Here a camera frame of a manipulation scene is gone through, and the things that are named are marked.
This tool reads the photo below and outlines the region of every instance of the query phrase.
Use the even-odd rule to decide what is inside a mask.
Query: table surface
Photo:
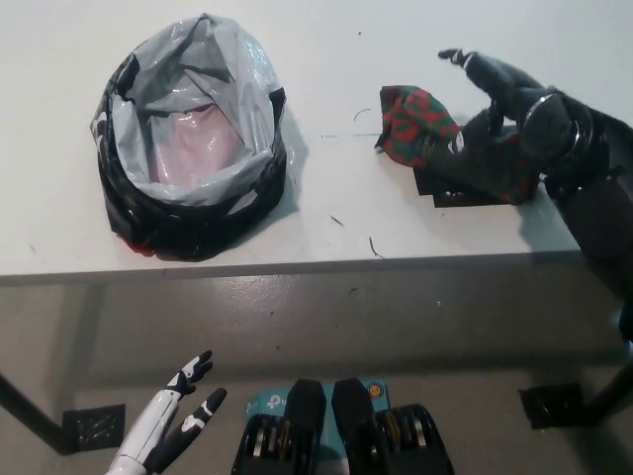
[[[137,44],[204,11],[234,18],[267,50],[288,95],[283,132],[296,189],[234,248],[166,262],[111,233],[88,125]],[[442,48],[504,58],[633,120],[629,0],[23,0],[3,2],[0,13],[0,282],[8,285],[578,256],[544,193],[518,209],[435,209],[417,196],[410,169],[374,152],[383,85],[425,88],[455,116],[487,106],[463,71],[436,59]]]

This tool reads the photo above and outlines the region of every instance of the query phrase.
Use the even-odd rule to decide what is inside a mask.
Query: floor
[[[597,429],[532,430],[517,390],[593,394],[625,349],[618,302],[580,266],[0,289],[0,371],[49,414],[125,403],[128,426],[202,349],[224,405],[166,473],[228,474],[246,402],[297,377],[386,377],[433,414],[458,475],[633,473],[633,408]],[[58,457],[0,411],[0,473],[89,475],[115,450]]]

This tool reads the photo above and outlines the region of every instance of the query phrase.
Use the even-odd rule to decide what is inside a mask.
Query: robotic finger
[[[148,475],[165,470],[200,434],[226,396],[216,390],[185,419],[180,428],[166,436],[183,396],[192,394],[211,370],[212,353],[207,350],[183,366],[145,407],[123,441],[107,475]]]

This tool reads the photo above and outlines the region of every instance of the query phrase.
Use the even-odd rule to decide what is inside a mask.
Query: metal table leg
[[[59,455],[69,455],[79,450],[76,440],[70,439],[59,424],[44,414],[1,374],[0,406]]]

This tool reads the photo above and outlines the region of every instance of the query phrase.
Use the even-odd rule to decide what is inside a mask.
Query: bin liner
[[[202,15],[138,46],[91,126],[112,231],[185,260],[234,243],[283,195],[285,101],[268,56],[232,20]]]

